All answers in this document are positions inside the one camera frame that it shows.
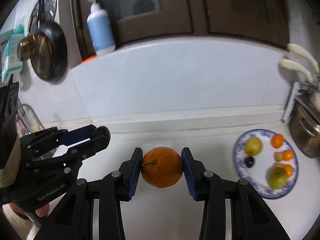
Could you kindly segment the person's left hand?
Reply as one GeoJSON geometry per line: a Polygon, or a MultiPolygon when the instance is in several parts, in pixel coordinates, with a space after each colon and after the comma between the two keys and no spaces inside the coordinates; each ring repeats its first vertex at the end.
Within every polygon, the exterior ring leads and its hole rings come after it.
{"type": "MultiPolygon", "coordinates": [[[[24,211],[22,209],[20,209],[15,203],[13,203],[13,202],[9,203],[9,206],[15,213],[19,214],[22,217],[27,217],[27,215],[24,213],[24,211]]],[[[50,205],[46,204],[45,206],[37,209],[36,214],[39,217],[43,217],[43,216],[48,215],[49,211],[50,211],[50,205]]]]}

